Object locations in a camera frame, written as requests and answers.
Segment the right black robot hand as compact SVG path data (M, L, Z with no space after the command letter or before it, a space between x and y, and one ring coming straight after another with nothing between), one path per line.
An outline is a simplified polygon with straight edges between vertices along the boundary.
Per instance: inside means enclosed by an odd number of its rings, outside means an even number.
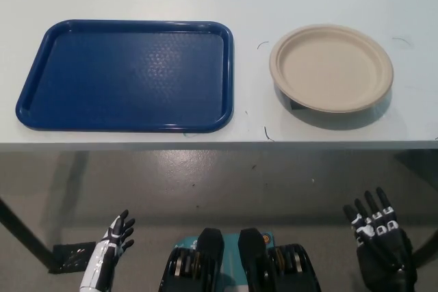
M381 187L376 195L380 204L370 191L364 193L368 209L358 198L354 206L343 206L355 234L362 279L369 291L414 292L417 269L411 241Z

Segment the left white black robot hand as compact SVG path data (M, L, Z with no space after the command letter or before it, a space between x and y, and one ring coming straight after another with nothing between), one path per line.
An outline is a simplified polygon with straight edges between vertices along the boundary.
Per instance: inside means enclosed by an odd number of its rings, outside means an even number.
M79 291L112 290L116 266L121 256L134 244L130 239L135 219L127 220L129 211L126 209L109 225L101 240L96 244L84 272Z

